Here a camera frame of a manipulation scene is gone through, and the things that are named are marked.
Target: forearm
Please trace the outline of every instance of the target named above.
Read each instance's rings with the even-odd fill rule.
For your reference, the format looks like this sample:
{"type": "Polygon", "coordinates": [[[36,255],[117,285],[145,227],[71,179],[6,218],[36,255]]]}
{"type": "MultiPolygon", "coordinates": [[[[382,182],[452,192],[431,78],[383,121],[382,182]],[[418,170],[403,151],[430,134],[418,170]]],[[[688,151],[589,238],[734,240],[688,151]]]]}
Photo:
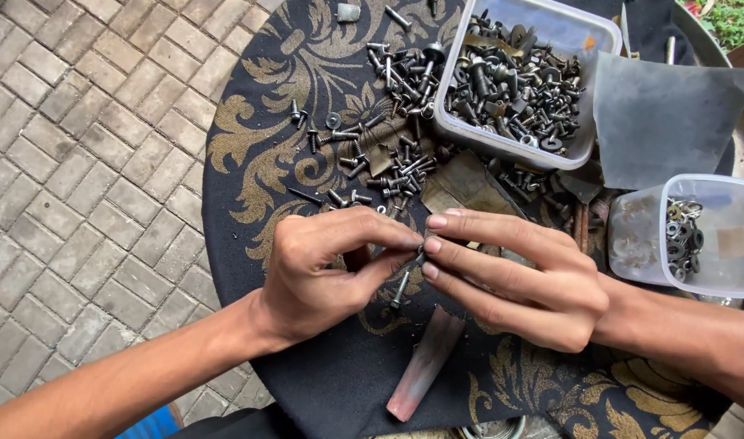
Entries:
{"type": "Polygon", "coordinates": [[[744,312],[600,276],[611,305],[592,341],[670,365],[744,406],[744,312]]]}
{"type": "Polygon", "coordinates": [[[1,405],[0,437],[114,437],[247,359],[283,348],[260,323],[257,293],[1,405]]]}

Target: fingernail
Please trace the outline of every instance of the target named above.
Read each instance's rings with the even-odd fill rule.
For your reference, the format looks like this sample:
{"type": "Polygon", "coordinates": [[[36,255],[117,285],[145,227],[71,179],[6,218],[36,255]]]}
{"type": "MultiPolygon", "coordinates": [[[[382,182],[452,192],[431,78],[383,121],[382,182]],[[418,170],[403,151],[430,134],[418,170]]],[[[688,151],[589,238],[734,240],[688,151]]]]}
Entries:
{"type": "Polygon", "coordinates": [[[436,237],[430,237],[424,243],[424,251],[426,253],[435,254],[440,251],[440,247],[442,247],[442,243],[436,237]]]}
{"type": "Polygon", "coordinates": [[[437,279],[437,275],[440,274],[440,270],[433,263],[425,263],[421,268],[421,273],[424,274],[424,278],[428,281],[437,279]]]}
{"type": "Polygon", "coordinates": [[[444,227],[445,224],[448,224],[448,218],[445,218],[445,216],[429,215],[426,218],[426,226],[430,229],[439,229],[440,227],[444,227]]]}

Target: hand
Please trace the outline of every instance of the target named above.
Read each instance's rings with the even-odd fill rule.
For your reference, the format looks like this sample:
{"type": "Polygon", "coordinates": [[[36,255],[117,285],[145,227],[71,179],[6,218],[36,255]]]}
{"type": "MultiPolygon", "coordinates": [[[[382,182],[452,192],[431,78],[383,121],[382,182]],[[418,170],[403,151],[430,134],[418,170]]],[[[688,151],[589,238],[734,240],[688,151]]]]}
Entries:
{"type": "Polygon", "coordinates": [[[424,277],[439,291],[494,329],[557,351],[583,350],[609,299],[594,261],[572,238],[515,216],[463,209],[429,216],[426,226],[437,235],[508,248],[538,267],[429,237],[424,277]]]}
{"type": "Polygon", "coordinates": [[[274,228],[260,312],[282,348],[311,338],[363,309],[423,242],[368,207],[286,216],[274,228]],[[367,243],[386,249],[372,259],[367,243]],[[342,253],[350,272],[327,269],[342,253]]]}

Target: container of bolts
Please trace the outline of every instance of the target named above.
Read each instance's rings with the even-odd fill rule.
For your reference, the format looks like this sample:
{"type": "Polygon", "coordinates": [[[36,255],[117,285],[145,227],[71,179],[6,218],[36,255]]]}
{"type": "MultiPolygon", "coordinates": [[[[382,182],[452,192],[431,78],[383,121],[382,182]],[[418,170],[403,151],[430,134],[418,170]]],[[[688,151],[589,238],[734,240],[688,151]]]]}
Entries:
{"type": "Polygon", "coordinates": [[[597,136],[597,54],[621,46],[610,20],[551,0],[467,0],[435,96],[435,129],[480,154],[574,170],[597,136]]]}
{"type": "Polygon", "coordinates": [[[682,174],[621,195],[608,243],[610,267],[624,279],[744,298],[744,180],[682,174]]]}

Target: plastic container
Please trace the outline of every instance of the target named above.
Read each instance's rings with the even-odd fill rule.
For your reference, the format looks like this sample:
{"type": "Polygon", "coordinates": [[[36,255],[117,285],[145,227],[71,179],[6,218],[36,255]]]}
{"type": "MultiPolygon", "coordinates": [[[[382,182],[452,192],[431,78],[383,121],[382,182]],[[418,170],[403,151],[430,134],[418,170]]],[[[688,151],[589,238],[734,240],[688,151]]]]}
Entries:
{"type": "Polygon", "coordinates": [[[613,22],[552,0],[467,0],[451,52],[445,62],[440,87],[435,95],[435,129],[439,135],[480,154],[525,163],[541,170],[574,170],[589,160],[597,136],[592,114],[597,53],[601,51],[618,55],[621,46],[621,30],[613,22]],[[581,128],[576,130],[575,139],[564,143],[564,146],[569,147],[566,156],[531,148],[488,133],[445,112],[445,95],[470,18],[472,15],[481,15],[484,9],[488,9],[488,18],[492,22],[501,21],[508,29],[516,24],[523,24],[527,29],[536,26],[537,41],[550,41],[556,55],[565,58],[578,55],[581,61],[581,86],[587,90],[578,101],[581,111],[578,121],[581,128]]]}
{"type": "Polygon", "coordinates": [[[728,176],[682,174],[664,185],[618,197],[608,230],[613,273],[647,284],[673,285],[711,296],[744,298],[744,180],[728,176]],[[695,220],[705,244],[700,273],[682,283],[667,267],[667,198],[703,204],[695,220]]]}

